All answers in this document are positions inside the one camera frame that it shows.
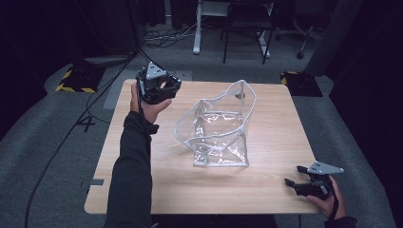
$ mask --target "wooden table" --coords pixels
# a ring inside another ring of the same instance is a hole
[[[126,80],[116,105],[85,209],[105,214],[112,167],[129,111]],[[257,102],[247,135],[249,167],[194,167],[193,152],[173,134],[175,123],[199,99],[213,98],[231,84],[182,82],[172,105],[160,114],[151,145],[153,214],[304,214],[317,208],[296,195],[284,178],[306,182],[297,165],[309,167],[314,155],[290,93],[284,85],[250,84]]]

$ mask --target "light wood tabletop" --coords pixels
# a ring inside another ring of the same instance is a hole
[[[105,214],[113,164],[130,104],[126,80],[106,135],[85,209]],[[309,167],[315,157],[288,88],[284,85],[249,84],[257,102],[249,120],[249,167],[194,167],[193,152],[174,137],[177,121],[201,98],[213,98],[229,83],[182,82],[173,103],[162,112],[152,137],[152,214],[305,214],[318,213],[304,197],[287,187],[284,178],[297,183],[308,176],[297,165]]]

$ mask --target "clear plastic bag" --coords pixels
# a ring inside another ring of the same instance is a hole
[[[249,166],[246,130],[255,102],[255,91],[240,80],[184,114],[174,135],[193,151],[194,166]]]

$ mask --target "chair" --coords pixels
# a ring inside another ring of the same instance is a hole
[[[246,43],[229,44],[229,34],[233,31],[253,32],[256,38],[254,43],[257,43],[258,40],[262,38],[264,32],[270,30],[262,63],[264,64],[266,62],[270,41],[272,39],[273,30],[275,29],[270,20],[269,14],[269,4],[271,2],[272,1],[270,0],[231,0],[228,5],[224,30],[222,31],[220,38],[222,40],[222,35],[226,33],[224,57],[222,61],[224,64],[229,45],[250,45]]]
[[[336,0],[293,0],[291,6],[294,5],[292,11],[294,29],[280,31],[276,36],[276,40],[280,40],[283,35],[302,35],[304,40],[297,54],[297,58],[302,59],[304,56],[303,51],[309,38],[320,40],[321,33],[330,22],[336,2]]]

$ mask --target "black sleeve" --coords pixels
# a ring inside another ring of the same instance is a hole
[[[129,112],[124,127],[120,157],[112,172],[105,228],[150,228],[152,178],[146,149],[150,136],[139,113]]]
[[[325,228],[355,228],[356,219],[353,217],[343,217],[325,221]]]

